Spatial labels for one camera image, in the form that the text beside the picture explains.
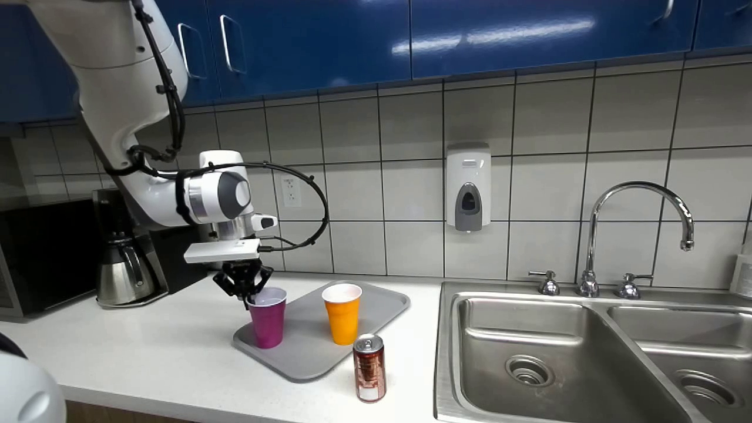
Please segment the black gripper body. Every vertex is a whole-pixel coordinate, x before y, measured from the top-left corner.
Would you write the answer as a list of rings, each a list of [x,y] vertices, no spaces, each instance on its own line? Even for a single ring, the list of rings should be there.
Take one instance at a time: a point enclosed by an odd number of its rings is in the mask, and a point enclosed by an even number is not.
[[[264,277],[273,275],[271,265],[264,265],[260,262],[228,262],[221,265],[221,271],[213,275],[213,283],[218,284],[218,277],[233,281],[241,292],[251,292],[251,286]]]

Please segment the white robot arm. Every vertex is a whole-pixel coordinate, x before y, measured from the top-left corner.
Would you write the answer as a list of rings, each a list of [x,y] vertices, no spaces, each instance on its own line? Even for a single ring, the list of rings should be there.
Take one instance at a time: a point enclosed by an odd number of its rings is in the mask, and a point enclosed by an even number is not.
[[[78,83],[79,118],[96,155],[125,195],[136,223],[211,227],[193,242],[188,263],[218,263],[213,283],[247,309],[268,269],[244,228],[253,214],[249,176],[238,151],[204,151],[193,171],[159,171],[183,136],[181,100],[188,74],[155,0],[23,0]]]

